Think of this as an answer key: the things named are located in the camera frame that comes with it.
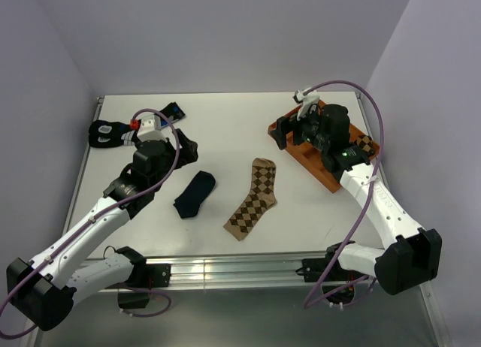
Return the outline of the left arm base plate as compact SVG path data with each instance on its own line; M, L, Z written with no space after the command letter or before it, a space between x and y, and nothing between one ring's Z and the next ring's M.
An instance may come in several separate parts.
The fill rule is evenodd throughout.
M168 287L171 277L170 264L143 264L135 265L131 275L124 282L118 282L107 289L124 288L164 288Z

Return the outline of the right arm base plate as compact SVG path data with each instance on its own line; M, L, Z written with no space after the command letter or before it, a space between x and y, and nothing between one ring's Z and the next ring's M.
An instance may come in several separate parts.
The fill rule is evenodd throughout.
M301 260L301 267L295 272L298 276L302 276L306 283L317 282L319 277L328 266L327 258L305 258ZM350 282L362 277L364 274L353 270L344 270L338 261L328 272L325 281L327 282Z

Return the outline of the brown argyle sock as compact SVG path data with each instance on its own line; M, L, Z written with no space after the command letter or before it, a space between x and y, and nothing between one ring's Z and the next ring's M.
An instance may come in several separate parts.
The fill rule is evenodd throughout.
M255 158L247 196L223 225L237 241L244 240L261 217L277 202L274 184L277 166L269 159Z

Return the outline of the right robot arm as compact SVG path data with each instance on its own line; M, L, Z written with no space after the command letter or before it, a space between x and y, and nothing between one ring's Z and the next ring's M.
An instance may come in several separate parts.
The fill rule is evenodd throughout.
M365 208L380 236L380 249L352 240L328 247L318 269L321 278L371 276L386 293L396 295L437 276L441 236L413 219L377 177L371 159L379 147L354 127L344 106L314 104L307 111L296 107L271 124L268 133L279 149L307 145L315 150L317 157L305 156L300 163L334 178Z

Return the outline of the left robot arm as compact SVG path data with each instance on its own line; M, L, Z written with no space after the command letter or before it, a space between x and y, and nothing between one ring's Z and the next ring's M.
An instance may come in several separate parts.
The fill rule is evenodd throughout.
M174 170L198 160L195 141L180 129L174 137L175 144L168 139L138 143L132 162L73 228L29 261L17 258L8 266L9 301L36 327L52 330L79 302L106 287L137 288L147 281L145 257L127 246L104 261L81 264L154 199Z

